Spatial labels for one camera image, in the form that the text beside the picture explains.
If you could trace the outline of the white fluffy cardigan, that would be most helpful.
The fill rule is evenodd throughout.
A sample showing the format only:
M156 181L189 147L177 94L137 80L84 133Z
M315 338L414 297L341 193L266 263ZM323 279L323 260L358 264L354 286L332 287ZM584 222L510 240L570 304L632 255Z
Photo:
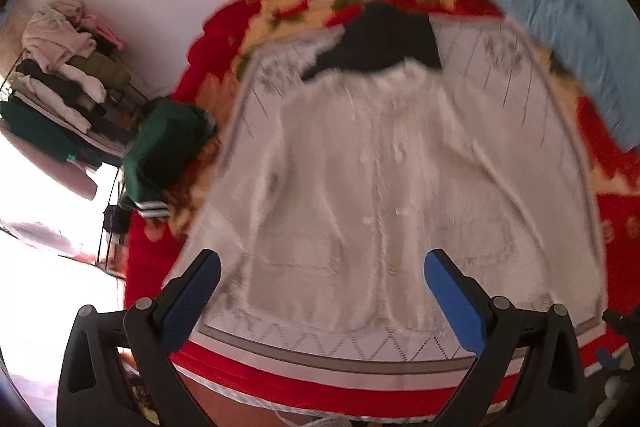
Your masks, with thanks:
M217 251L247 311L328 332L434 331L435 248L522 307L582 322L601 299L575 185L498 104L411 62L299 89L213 184L189 248Z

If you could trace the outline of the clothes rack with garments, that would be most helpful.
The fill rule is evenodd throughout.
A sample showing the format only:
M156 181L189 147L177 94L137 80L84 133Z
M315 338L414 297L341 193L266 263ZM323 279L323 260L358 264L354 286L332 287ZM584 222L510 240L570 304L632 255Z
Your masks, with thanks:
M30 245L98 265L143 96L77 0L1 23L1 224Z

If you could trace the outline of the white floral grid bedsheet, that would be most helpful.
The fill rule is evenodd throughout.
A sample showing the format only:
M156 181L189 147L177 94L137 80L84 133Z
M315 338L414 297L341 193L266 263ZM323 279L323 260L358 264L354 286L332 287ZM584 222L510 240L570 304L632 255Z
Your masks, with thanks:
M446 251L490 295L562 303L601 332L603 246L585 154L528 41L501 20L433 22L442 70L297 69L337 39L261 49L235 143L172 268L220 254L192 341L247 361L434 373L464 358L423 276Z

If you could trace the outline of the green striped-cuff jacket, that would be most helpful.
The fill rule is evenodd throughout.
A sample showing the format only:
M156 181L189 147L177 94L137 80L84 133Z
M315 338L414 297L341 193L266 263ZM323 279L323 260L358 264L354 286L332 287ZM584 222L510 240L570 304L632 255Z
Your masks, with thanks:
M119 206L146 219L168 217L168 188L216 134L216 120L201 107L170 98L152 101L122 158L125 192Z

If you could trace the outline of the black folded garment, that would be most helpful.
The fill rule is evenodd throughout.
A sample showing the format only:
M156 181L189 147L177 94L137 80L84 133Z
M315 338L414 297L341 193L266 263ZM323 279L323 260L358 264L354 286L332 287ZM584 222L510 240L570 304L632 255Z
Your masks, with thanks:
M345 26L334 46L318 55L300 79L307 82L333 69L371 74L406 58L429 69L442 69L430 18L423 13L401 11L389 3L371 2Z

